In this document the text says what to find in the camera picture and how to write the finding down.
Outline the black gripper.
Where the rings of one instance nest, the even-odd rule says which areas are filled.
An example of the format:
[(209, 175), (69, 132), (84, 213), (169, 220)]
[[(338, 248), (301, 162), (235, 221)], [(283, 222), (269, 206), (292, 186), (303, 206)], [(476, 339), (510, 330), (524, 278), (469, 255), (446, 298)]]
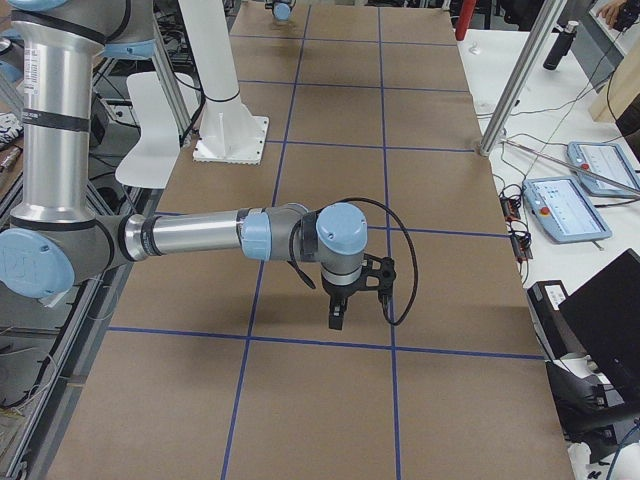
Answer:
[(322, 277), (322, 285), (329, 295), (329, 328), (342, 330), (348, 298), (366, 289), (366, 278), (349, 276)]

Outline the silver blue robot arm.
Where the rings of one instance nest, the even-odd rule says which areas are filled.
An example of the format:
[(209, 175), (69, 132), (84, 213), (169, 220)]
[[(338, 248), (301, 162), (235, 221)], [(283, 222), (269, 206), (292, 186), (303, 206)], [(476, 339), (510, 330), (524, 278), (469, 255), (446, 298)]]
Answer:
[(316, 262), (341, 327), (351, 295), (367, 287), (364, 214), (341, 201), (177, 217), (101, 216), (87, 205), (93, 62), (108, 47), (155, 49), (149, 1), (15, 1), (24, 42), (23, 196), (1, 235), (1, 280), (42, 298), (151, 256), (239, 248), (245, 256)]

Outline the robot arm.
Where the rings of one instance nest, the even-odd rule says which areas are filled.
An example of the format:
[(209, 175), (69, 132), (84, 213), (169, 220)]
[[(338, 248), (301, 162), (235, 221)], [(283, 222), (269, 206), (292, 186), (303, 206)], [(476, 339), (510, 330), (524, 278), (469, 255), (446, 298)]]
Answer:
[(295, 0), (265, 1), (265, 9), (269, 10), (272, 13), (274, 19), (279, 22), (287, 22), (290, 20), (295, 5)]

